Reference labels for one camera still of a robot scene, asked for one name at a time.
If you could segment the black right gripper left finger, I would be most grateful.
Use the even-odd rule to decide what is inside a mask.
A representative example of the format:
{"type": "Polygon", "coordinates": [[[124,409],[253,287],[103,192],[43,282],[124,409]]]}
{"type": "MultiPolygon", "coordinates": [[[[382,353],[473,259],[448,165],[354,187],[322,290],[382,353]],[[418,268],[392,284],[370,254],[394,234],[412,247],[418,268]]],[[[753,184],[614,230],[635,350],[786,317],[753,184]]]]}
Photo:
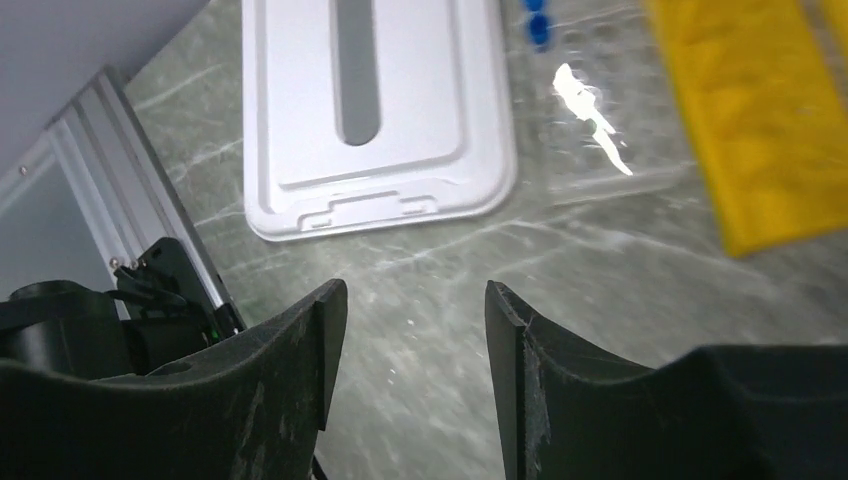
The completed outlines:
{"type": "Polygon", "coordinates": [[[318,479],[348,313],[332,279],[151,373],[102,380],[1,364],[5,479],[318,479]]]}

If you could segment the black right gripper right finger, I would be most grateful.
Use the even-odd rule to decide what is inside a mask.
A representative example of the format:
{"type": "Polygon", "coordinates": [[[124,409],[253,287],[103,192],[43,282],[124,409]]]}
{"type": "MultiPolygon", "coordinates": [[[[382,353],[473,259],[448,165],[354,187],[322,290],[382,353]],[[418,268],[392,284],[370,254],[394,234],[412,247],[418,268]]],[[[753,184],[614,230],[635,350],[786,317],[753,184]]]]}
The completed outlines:
{"type": "Polygon", "coordinates": [[[658,369],[500,282],[485,327],[509,479],[843,479],[843,345],[707,345],[658,369]]]}

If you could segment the white plastic lid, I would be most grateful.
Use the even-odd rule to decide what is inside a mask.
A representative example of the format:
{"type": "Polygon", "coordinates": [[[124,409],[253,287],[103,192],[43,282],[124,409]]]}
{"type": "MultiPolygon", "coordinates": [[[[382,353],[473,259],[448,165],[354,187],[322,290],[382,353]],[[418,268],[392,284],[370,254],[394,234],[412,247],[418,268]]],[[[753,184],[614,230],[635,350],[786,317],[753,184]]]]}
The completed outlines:
{"type": "Polygon", "coordinates": [[[245,1],[246,220],[260,238],[475,217],[518,160],[496,1],[245,1]]]}

